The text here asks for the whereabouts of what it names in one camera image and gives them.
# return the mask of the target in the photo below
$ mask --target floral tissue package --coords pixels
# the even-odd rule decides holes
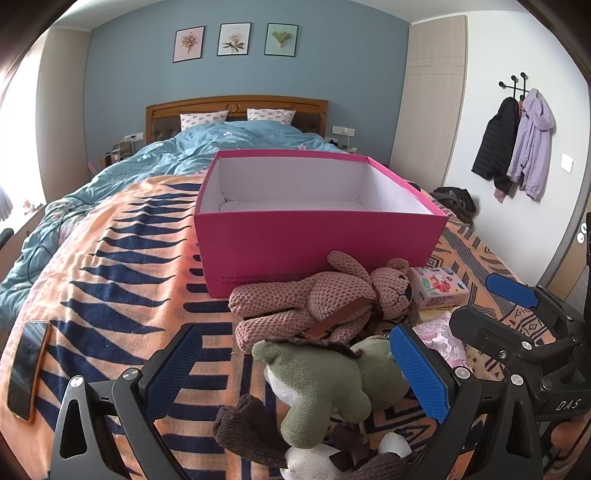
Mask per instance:
[[[421,310],[464,305],[468,301],[468,289],[449,268],[410,268],[408,279],[413,299]]]

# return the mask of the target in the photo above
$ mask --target plush toy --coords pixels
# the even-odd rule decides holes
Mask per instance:
[[[349,355],[316,345],[263,340],[252,356],[267,364],[265,377],[275,395],[291,408],[281,434],[291,446],[319,445],[338,414],[360,423],[376,408],[393,406],[408,383],[392,358],[389,340],[373,336],[351,347]]]
[[[347,343],[361,332],[372,311],[381,310],[384,320],[394,320],[408,307],[412,288],[405,276],[406,260],[391,260],[371,274],[342,252],[331,252],[328,262],[337,271],[301,281],[235,288],[230,296],[231,311],[256,317],[236,328],[240,350],[251,353],[259,340],[288,339],[303,332],[309,338],[321,338],[332,331],[330,341]]]
[[[369,449],[367,437],[342,425],[329,436],[331,445],[288,448],[261,400],[252,395],[242,396],[237,407],[222,407],[213,432],[225,449],[279,467],[285,480],[400,480],[406,469],[404,458],[411,453],[396,433],[386,434],[375,451]]]

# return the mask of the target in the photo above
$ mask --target black jacket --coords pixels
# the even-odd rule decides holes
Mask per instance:
[[[499,112],[488,122],[472,171],[483,179],[495,181],[495,187],[509,193],[512,182],[507,178],[517,129],[519,104],[513,97],[503,100]]]

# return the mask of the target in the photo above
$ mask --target wooden headboard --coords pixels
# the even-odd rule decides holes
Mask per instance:
[[[303,132],[322,137],[326,131],[328,101],[275,95],[228,95],[161,103],[146,108],[146,144],[172,138],[181,131],[181,113],[228,110],[228,121],[246,120],[249,108],[295,110],[291,123]]]

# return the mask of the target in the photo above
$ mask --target pillow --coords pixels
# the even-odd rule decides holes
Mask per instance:
[[[294,119],[294,110],[269,110],[268,108],[249,108],[248,120],[273,120],[284,125],[291,125]]]
[[[225,122],[228,110],[214,113],[181,113],[181,132],[195,125]]]

